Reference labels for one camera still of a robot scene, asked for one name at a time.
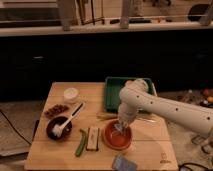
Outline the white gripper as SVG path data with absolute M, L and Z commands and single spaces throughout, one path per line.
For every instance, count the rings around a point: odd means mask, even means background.
M 130 113 L 119 112 L 118 113 L 118 120 L 119 120 L 119 124 L 123 128 L 127 128 L 135 120 L 135 116 L 133 114 L 130 114 Z

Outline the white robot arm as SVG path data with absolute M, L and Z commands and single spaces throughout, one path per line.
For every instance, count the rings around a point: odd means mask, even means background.
M 143 79 L 127 83 L 120 90 L 118 120 L 123 128 L 136 119 L 139 109 L 143 109 L 186 127 L 200 136 L 211 136 L 213 109 L 150 95 L 147 90 L 148 84 Z

